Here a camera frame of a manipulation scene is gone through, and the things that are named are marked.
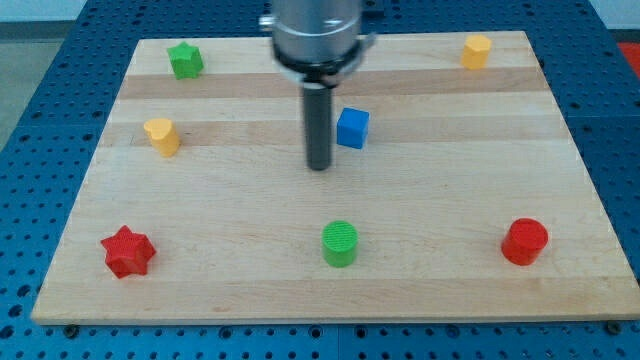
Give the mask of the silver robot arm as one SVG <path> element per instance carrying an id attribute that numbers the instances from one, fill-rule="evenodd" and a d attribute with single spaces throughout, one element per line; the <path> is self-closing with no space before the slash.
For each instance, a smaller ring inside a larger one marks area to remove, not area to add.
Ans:
<path id="1" fill-rule="evenodd" d="M 258 20 L 271 34 L 273 58 L 298 84 L 306 165 L 323 171 L 332 163 L 333 90 L 361 65 L 376 35 L 361 33 L 358 0 L 272 0 Z"/>

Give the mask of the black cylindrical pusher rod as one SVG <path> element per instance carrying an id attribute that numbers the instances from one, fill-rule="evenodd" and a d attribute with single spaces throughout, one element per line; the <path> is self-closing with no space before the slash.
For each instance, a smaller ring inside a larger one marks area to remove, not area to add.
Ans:
<path id="1" fill-rule="evenodd" d="M 332 91 L 303 88 L 302 108 L 306 164 L 323 171 L 332 162 Z"/>

